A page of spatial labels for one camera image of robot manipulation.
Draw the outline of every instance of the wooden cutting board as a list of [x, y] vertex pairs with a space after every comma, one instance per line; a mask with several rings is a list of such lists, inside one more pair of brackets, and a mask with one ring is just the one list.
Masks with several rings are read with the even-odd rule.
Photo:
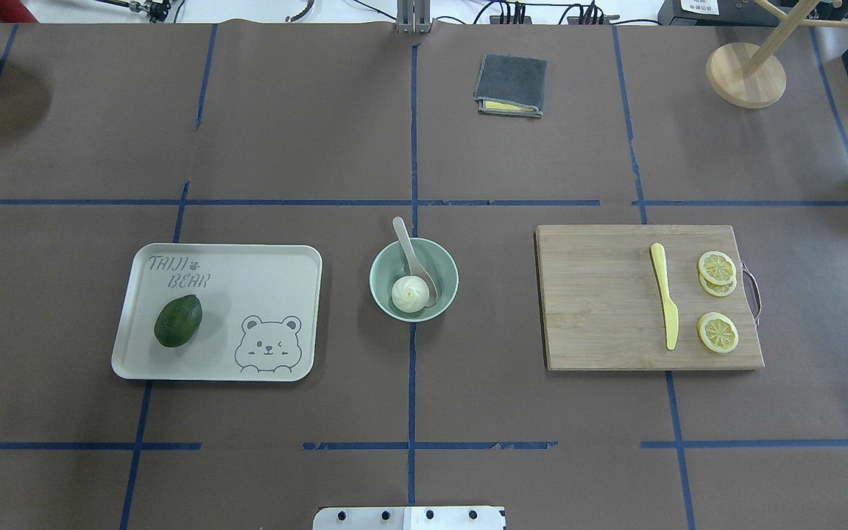
[[[666, 349], [663, 305], [650, 245], [666, 248], [679, 341]], [[549, 370], [754, 370], [764, 368], [731, 226], [542, 225], [535, 229]], [[716, 297], [699, 284], [698, 259], [725, 252], [738, 285]], [[730, 353], [708, 350], [700, 316], [716, 311], [738, 328]]]

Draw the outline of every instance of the gray towel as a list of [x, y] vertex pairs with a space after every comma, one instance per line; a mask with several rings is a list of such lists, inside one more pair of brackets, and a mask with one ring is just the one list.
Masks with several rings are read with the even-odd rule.
[[[541, 118], [545, 104], [546, 67], [548, 61], [537, 58], [486, 54], [473, 99], [480, 103], [481, 112]], [[492, 104], [518, 105], [521, 108], [498, 108]]]

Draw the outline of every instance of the rectangular tray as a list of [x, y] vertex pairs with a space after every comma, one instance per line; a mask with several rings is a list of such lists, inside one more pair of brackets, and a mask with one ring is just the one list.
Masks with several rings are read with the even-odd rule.
[[[722, 298], [699, 284], [698, 259], [725, 252], [741, 267], [731, 226], [548, 225], [535, 230], [549, 370], [751, 370], [764, 367], [741, 271]], [[650, 245], [666, 248], [679, 341], [666, 350], [663, 303]], [[707, 312], [728, 316], [739, 342], [713, 353], [699, 340]]]
[[[111, 365], [126, 379], [297, 381], [313, 368], [322, 258], [305, 245], [148, 244], [132, 259]], [[165, 304], [202, 302], [182, 346], [155, 338]]]

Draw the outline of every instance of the green avocado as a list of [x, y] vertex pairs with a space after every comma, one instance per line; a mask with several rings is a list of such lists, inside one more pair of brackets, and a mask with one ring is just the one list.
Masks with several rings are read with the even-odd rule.
[[155, 338], [167, 348], [184, 345], [198, 331], [202, 322], [202, 302], [187, 294], [166, 304], [155, 319]]

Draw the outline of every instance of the knife handle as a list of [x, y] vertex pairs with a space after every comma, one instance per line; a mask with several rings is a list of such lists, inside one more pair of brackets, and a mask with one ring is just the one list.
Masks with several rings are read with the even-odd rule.
[[650, 258], [653, 258], [653, 268], [657, 271], [660, 296], [664, 300], [669, 300], [669, 278], [666, 277], [666, 248], [663, 248], [661, 244], [650, 245]]

